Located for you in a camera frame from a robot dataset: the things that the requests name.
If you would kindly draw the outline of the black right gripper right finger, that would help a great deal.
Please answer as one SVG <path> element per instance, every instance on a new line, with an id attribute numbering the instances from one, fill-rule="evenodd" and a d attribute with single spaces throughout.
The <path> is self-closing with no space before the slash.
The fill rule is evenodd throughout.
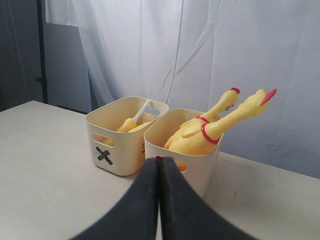
<path id="1" fill-rule="evenodd" d="M 164 240 L 251 240 L 211 209 L 192 189 L 171 157 L 159 158 L 159 206 Z"/>

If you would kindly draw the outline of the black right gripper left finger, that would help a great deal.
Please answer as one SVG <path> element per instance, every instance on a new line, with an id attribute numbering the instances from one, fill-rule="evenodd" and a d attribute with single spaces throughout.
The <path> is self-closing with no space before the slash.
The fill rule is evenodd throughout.
<path id="1" fill-rule="evenodd" d="M 73 240 L 154 240 L 158 227 L 158 161 L 148 158 L 120 200 Z"/>

